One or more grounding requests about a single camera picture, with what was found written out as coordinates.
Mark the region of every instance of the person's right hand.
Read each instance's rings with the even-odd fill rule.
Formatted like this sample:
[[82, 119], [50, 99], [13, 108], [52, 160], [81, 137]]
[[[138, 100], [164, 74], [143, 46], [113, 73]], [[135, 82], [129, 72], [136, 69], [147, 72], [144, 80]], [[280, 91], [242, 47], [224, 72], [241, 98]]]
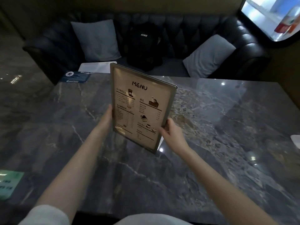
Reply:
[[183, 136], [182, 129], [175, 124], [173, 119], [168, 118], [165, 128], [160, 127], [159, 132], [169, 148], [177, 155], [182, 157], [184, 153], [191, 150]]

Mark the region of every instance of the menu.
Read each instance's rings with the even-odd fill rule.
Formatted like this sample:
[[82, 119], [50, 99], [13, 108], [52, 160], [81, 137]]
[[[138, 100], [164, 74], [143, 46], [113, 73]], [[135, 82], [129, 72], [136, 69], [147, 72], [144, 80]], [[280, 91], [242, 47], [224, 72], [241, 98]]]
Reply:
[[110, 64], [114, 130], [155, 153], [177, 86]]

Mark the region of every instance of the white sleeve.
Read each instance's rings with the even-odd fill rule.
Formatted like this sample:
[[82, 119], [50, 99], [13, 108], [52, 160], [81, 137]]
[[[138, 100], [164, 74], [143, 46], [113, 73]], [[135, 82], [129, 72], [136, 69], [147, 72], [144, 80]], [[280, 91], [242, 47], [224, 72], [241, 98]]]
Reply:
[[39, 205], [31, 209], [19, 225], [70, 225], [68, 216], [56, 207]]

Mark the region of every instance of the gray marble tabletop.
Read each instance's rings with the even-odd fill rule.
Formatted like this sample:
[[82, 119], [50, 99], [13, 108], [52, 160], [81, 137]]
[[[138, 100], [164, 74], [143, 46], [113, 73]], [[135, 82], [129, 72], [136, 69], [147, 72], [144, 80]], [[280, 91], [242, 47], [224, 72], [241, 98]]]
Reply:
[[[300, 112], [277, 83], [158, 77], [178, 86], [170, 112], [187, 142], [281, 224], [300, 222]], [[0, 223], [17, 223], [74, 155], [111, 102], [110, 76], [58, 83], [40, 112], [0, 151], [0, 167], [24, 171], [0, 202]], [[156, 155], [110, 132], [79, 210], [117, 218], [163, 213], [225, 224], [186, 164], [161, 145]]]

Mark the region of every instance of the blue sign card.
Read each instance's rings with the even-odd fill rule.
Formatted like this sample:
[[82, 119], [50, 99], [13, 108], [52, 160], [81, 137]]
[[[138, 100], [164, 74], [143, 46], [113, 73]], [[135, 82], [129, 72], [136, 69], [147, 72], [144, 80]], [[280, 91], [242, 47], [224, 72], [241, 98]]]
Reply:
[[67, 82], [67, 83], [85, 83], [88, 78], [90, 77], [91, 72], [78, 72], [78, 71], [71, 71], [67, 72], [62, 76], [60, 82]]

